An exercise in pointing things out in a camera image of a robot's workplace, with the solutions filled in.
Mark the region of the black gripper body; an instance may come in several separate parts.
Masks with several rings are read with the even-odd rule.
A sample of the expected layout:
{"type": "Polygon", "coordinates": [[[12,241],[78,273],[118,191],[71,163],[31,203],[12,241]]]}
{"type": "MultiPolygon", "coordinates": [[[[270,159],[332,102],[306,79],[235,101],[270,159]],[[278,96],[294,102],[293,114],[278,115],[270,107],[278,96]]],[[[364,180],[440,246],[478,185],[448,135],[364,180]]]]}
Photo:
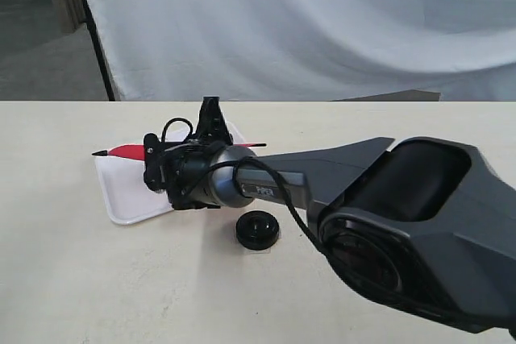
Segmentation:
{"type": "Polygon", "coordinates": [[[202,192],[201,197],[196,198],[194,192],[206,182],[213,158],[233,144],[219,98],[203,98],[196,126],[183,118],[169,120],[161,138],[165,139],[170,125],[179,121],[188,124],[189,133],[180,144],[166,148],[160,157],[164,189],[175,210],[211,207],[207,193],[202,192]]]}

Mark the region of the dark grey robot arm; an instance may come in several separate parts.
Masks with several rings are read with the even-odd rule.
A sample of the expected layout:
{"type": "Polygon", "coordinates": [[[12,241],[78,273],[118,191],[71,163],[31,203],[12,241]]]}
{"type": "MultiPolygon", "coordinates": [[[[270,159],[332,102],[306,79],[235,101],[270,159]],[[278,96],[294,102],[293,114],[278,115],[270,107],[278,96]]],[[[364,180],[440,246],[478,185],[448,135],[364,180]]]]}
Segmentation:
{"type": "Polygon", "coordinates": [[[467,332],[515,329],[515,190],[472,145],[376,137],[256,155],[215,97],[157,160],[174,209],[285,205],[364,298],[467,332]]]}

